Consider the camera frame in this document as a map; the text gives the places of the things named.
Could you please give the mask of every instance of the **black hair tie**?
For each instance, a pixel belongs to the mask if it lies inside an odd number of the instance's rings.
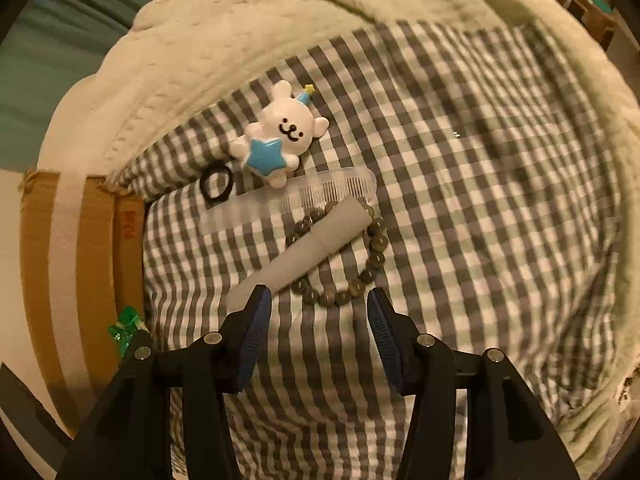
[[[207,184],[209,183],[209,179],[211,178],[211,175],[215,173],[226,173],[226,176],[228,177],[228,182],[226,183],[226,187],[224,191],[220,193],[218,196],[213,197],[209,194],[209,187],[207,186]],[[221,160],[214,160],[207,167],[207,169],[204,170],[204,173],[202,173],[202,176],[200,177],[200,192],[202,193],[202,196],[204,197],[204,202],[207,204],[208,208],[212,208],[213,206],[221,202],[226,202],[226,200],[229,198],[229,195],[231,194],[231,190],[233,189],[233,187],[234,187],[233,173],[231,169],[228,168],[225,165],[225,163],[222,162]]]

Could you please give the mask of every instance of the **bead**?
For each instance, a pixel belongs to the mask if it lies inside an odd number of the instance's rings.
[[[385,235],[375,235],[370,242],[371,250],[377,253],[383,252],[388,245],[389,239]]]
[[[351,280],[349,282],[349,294],[352,298],[359,298],[364,294],[364,283],[360,280]]]
[[[290,235],[287,235],[287,237],[285,238],[285,243],[287,245],[287,247],[289,247],[291,244],[295,243],[300,237],[295,234],[295,233],[291,233]]]
[[[295,282],[291,283],[291,291],[294,294],[302,295],[309,288],[309,281],[306,278],[300,278]]]
[[[371,253],[367,259],[367,267],[372,269],[381,269],[385,264],[385,255],[382,253]]]
[[[296,230],[296,234],[298,236],[302,236],[306,235],[309,232],[309,229],[311,229],[311,225],[307,224],[306,222],[296,222],[294,229]]]
[[[322,209],[313,209],[311,213],[309,213],[309,216],[311,216],[314,222],[319,222],[324,218],[324,211],[322,211]]]
[[[371,236],[383,234],[385,232],[385,221],[382,218],[374,218],[367,231]]]
[[[335,304],[343,306],[351,301],[351,294],[348,290],[339,290],[335,293]]]
[[[324,206],[324,214],[328,215],[329,211],[331,211],[331,209],[333,209],[338,203],[335,200],[330,200],[329,202],[326,203],[326,206]]]
[[[318,291],[315,290],[312,286],[305,290],[305,293],[302,295],[303,303],[306,303],[308,305],[316,304],[319,298],[320,294],[318,294]]]
[[[332,290],[326,290],[322,294],[320,294],[320,299],[318,300],[320,305],[325,308],[329,308],[335,305],[335,293]]]
[[[371,267],[365,267],[364,270],[360,273],[360,276],[358,276],[358,278],[362,283],[366,283],[368,285],[369,283],[372,283],[373,280],[376,279],[377,273],[378,271],[376,269],[373,269]]]

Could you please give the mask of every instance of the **wooden chair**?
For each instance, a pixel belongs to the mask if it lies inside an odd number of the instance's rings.
[[[558,0],[587,29],[589,35],[606,50],[616,30],[612,9],[604,0]]]

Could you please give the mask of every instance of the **bead bracelet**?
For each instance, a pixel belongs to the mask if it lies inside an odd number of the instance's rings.
[[[305,215],[302,221],[297,222],[293,227],[293,232],[287,235],[287,247],[307,234],[311,226],[324,218],[324,215],[331,211],[336,204],[337,202],[334,201],[328,202],[324,211],[322,209],[313,209],[309,214]],[[375,212],[371,206],[365,206],[365,209],[373,218],[371,224],[363,233],[365,245],[369,247],[369,257],[365,268],[355,280],[349,282],[346,290],[339,290],[337,292],[326,288],[320,293],[311,286],[309,278],[303,276],[291,284],[292,292],[298,296],[302,296],[303,303],[310,305],[319,303],[321,306],[327,308],[342,306],[349,303],[353,298],[362,296],[365,286],[376,279],[376,275],[385,264],[385,255],[383,252],[389,245],[389,240],[385,236],[385,223],[383,219],[374,217]]]

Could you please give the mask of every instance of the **cardboard box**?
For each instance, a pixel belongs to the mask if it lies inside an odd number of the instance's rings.
[[[107,332],[128,304],[143,315],[142,199],[104,177],[25,174],[20,271],[33,348],[75,435],[118,366]]]

